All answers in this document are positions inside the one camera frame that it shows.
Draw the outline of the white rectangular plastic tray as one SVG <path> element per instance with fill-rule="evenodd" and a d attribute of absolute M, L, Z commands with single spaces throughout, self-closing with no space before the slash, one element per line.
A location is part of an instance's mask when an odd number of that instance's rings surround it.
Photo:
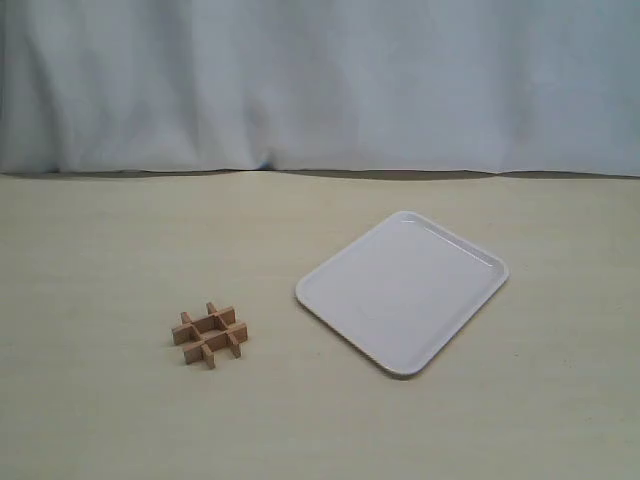
<path fill-rule="evenodd" d="M 508 277 L 497 256 L 399 211 L 300 279 L 295 295 L 381 369 L 411 377 Z"/>

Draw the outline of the white fabric backdrop curtain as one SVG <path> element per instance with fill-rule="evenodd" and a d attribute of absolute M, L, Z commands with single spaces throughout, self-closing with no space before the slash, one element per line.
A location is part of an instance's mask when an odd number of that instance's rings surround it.
<path fill-rule="evenodd" d="M 5 1 L 7 173 L 639 172 L 635 1 Z"/>

